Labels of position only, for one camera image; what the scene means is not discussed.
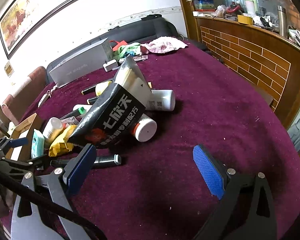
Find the black sofa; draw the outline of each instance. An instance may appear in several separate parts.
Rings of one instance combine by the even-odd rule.
[[[162,18],[161,15],[149,15],[140,21],[133,22],[121,27],[117,26],[113,29],[110,29],[107,33],[104,33],[100,36],[93,38],[90,41],[85,42],[84,44],[76,47],[75,49],[69,51],[63,56],[52,61],[47,67],[47,83],[53,82],[53,79],[49,74],[50,70],[52,70],[69,55],[74,54],[80,49],[85,48],[95,43],[96,41],[101,41],[102,39],[108,38],[110,41],[126,41],[128,44],[134,42],[144,43],[146,41],[151,41],[162,36],[174,36],[181,40],[185,39],[186,41],[194,44],[202,51],[206,51],[209,53],[208,48],[204,44],[198,41],[184,38],[181,35],[179,35],[176,27],[172,23]],[[116,43],[111,42],[110,45],[114,47]]]

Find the pink chair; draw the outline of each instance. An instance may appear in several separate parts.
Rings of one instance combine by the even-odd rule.
[[[15,125],[19,124],[27,108],[46,87],[46,80],[47,70],[38,67],[4,100],[2,111]]]

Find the teal tissue pack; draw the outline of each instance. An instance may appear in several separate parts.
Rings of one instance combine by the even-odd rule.
[[[44,137],[42,133],[36,129],[33,132],[33,139],[31,145],[31,158],[34,159],[43,155]]]

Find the silver screw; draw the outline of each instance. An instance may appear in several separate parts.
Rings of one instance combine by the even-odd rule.
[[[32,172],[28,172],[26,175],[25,175],[25,178],[26,179],[29,179],[32,177]]]
[[[260,179],[264,179],[266,176],[265,176],[262,172],[259,172],[259,173],[258,173],[258,177],[259,177]]]
[[[235,174],[235,169],[229,168],[227,169],[228,174],[234,175]]]
[[[62,168],[56,168],[56,169],[54,170],[54,174],[56,174],[56,175],[61,174],[62,171],[63,171]]]

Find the black plastic package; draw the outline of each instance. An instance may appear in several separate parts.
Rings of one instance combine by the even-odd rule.
[[[136,125],[150,96],[151,89],[138,65],[128,56],[68,142],[80,146],[92,143],[99,149],[117,143]]]

